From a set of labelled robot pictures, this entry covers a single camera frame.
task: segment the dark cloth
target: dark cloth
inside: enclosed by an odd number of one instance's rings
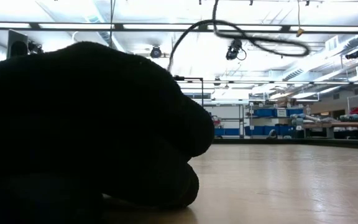
[[[0,218],[95,223],[102,193],[185,207],[198,191],[187,162],[213,136],[209,114],[146,58],[82,42],[0,62]]]

